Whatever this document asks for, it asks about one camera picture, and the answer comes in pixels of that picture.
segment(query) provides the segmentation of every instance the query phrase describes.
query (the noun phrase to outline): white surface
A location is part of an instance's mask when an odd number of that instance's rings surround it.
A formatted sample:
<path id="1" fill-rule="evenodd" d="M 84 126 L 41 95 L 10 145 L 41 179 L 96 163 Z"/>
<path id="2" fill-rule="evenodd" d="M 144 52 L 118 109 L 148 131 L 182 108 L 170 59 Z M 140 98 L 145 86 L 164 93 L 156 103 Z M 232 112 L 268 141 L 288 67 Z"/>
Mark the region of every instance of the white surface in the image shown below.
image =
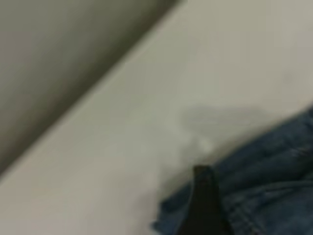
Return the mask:
<path id="1" fill-rule="evenodd" d="M 313 100 L 312 7 L 180 5 L 2 180 L 0 233 L 150 234 L 187 168 Z"/>

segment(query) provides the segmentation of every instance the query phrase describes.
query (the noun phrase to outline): gray wall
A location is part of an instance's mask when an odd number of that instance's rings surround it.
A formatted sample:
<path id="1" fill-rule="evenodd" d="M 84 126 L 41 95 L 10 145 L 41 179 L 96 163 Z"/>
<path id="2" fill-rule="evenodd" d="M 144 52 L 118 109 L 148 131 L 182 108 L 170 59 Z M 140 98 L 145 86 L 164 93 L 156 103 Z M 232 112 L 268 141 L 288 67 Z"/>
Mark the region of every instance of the gray wall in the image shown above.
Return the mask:
<path id="1" fill-rule="evenodd" d="M 117 60 L 167 2 L 0 2 L 0 170 Z"/>

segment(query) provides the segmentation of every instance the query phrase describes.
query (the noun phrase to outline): blue denim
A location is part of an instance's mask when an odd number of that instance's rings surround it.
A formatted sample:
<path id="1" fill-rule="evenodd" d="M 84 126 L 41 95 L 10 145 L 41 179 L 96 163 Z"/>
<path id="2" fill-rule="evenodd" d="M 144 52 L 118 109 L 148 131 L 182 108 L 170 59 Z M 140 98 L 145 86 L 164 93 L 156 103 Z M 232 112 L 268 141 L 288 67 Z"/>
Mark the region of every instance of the blue denim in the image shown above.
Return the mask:
<path id="1" fill-rule="evenodd" d="M 313 234 L 313 109 L 213 168 L 235 235 Z M 155 230 L 176 234 L 187 214 L 191 191 L 189 183 L 161 203 Z"/>

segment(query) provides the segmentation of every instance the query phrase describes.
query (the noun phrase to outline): black object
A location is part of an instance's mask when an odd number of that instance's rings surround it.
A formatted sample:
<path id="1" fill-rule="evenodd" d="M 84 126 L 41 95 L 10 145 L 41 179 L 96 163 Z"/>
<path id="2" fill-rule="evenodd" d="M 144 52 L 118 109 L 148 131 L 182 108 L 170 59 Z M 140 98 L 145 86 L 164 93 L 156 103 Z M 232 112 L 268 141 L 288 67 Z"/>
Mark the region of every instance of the black object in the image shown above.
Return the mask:
<path id="1" fill-rule="evenodd" d="M 233 235 L 224 216 L 214 172 L 207 166 L 194 168 L 195 180 L 188 215 L 177 235 Z"/>

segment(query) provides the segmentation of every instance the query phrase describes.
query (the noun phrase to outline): denim fabric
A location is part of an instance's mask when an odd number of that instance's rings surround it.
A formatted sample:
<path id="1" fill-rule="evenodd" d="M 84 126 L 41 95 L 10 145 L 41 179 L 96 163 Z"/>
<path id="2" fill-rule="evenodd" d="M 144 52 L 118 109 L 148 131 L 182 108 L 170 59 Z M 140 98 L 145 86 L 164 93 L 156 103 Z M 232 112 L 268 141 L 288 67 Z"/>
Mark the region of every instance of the denim fabric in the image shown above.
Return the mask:
<path id="1" fill-rule="evenodd" d="M 313 109 L 213 168 L 235 235 L 313 234 Z M 160 234 L 176 234 L 191 190 L 189 183 L 161 203 L 154 224 Z"/>

